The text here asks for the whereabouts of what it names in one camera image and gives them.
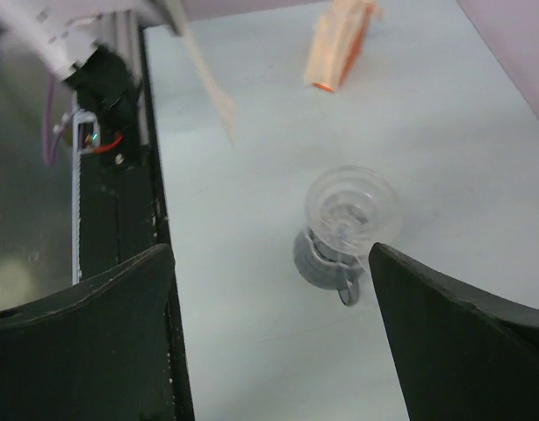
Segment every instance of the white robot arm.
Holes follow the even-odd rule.
[[[125,62],[45,0],[0,0],[0,22],[17,34],[102,128],[125,132],[138,124],[140,83]]]

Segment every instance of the red wire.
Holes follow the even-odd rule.
[[[94,153],[104,153],[111,151],[115,146],[119,145],[119,142],[123,140],[123,135],[121,133],[115,133],[115,138],[110,145],[98,146],[94,148]]]

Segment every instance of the orange wire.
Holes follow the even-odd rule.
[[[119,142],[121,142],[121,140],[123,140],[123,135],[120,133],[115,133],[115,140],[113,140],[113,143],[111,143],[110,145],[98,146],[94,148],[94,151],[92,152],[104,153],[111,151],[115,146],[119,145]]]

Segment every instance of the white table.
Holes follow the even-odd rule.
[[[237,102],[232,149],[181,40],[148,31],[200,421],[407,419],[376,298],[297,273],[312,181],[341,164],[398,191],[401,251],[539,308],[539,123],[452,0],[385,0],[340,93],[302,86],[325,4],[193,25]]]

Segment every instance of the clear plastic lid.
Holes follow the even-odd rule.
[[[308,227],[327,246],[366,262],[376,242],[388,243],[399,232],[396,194],[367,168],[334,168],[319,177],[306,196]]]

